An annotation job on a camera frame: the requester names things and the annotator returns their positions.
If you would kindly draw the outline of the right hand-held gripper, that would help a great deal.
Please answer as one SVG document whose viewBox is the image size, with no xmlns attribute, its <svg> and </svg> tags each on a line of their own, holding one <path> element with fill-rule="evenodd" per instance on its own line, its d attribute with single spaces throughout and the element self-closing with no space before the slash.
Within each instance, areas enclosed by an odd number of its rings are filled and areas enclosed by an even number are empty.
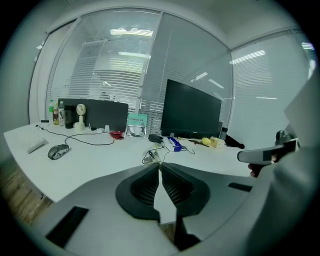
<svg viewBox="0 0 320 256">
<path fill-rule="evenodd" d="M 298 151 L 300 143 L 297 137 L 287 133 L 285 130 L 279 130 L 275 135 L 276 146 L 266 147 L 254 150 L 242 150 L 237 153 L 239 162 L 254 165 L 270 165 L 272 163 L 272 155 L 277 153 L 284 147 L 289 151 Z"/>
</svg>

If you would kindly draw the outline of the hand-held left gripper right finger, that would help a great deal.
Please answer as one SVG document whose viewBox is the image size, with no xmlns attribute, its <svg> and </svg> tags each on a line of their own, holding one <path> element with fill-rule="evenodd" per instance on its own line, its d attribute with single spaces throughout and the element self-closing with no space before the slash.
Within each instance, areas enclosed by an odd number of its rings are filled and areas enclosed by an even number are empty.
<svg viewBox="0 0 320 256">
<path fill-rule="evenodd" d="M 217 231 L 254 186 L 250 177 L 162 164 L 162 185 L 176 208 L 174 245 L 183 251 Z"/>
</svg>

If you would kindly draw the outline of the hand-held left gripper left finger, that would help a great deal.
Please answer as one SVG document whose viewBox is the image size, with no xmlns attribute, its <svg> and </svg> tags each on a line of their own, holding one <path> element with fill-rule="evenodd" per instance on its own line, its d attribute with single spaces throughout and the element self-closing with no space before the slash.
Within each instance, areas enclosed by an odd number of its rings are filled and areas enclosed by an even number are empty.
<svg viewBox="0 0 320 256">
<path fill-rule="evenodd" d="M 171 256 L 178 249 L 156 220 L 132 217 L 118 204 L 122 180 L 146 165 L 95 178 L 52 204 L 25 230 L 46 256 Z"/>
</svg>

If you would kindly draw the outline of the person's right hand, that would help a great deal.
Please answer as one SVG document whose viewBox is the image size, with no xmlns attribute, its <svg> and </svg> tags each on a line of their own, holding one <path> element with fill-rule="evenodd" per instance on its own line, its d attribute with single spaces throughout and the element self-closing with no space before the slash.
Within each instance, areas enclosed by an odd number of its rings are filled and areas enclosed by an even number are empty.
<svg viewBox="0 0 320 256">
<path fill-rule="evenodd" d="M 277 155 L 274 154 L 271 156 L 271 165 L 272 164 L 275 164 L 277 162 Z M 250 176 L 253 177 L 253 178 L 257 178 L 260 174 L 260 171 L 263 167 L 265 167 L 265 165 L 260 165 L 260 164 L 248 164 L 247 166 L 249 169 L 250 169 Z"/>
</svg>

